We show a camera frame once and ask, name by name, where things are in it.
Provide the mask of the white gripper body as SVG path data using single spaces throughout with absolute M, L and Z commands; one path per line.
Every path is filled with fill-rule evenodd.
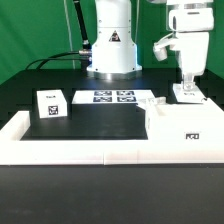
M 177 33 L 176 50 L 183 75 L 200 76 L 204 73 L 209 45 L 208 32 Z

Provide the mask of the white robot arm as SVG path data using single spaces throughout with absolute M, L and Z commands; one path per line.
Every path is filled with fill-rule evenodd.
M 170 32 L 153 46 L 157 60 L 167 51 L 177 54 L 181 69 L 180 87 L 191 90 L 194 78 L 204 73 L 209 31 L 214 28 L 214 0 L 147 0 L 166 6 L 166 28 Z M 95 0 L 97 39 L 87 72 L 97 78 L 127 79 L 141 70 L 137 59 L 138 17 L 131 12 L 131 0 Z

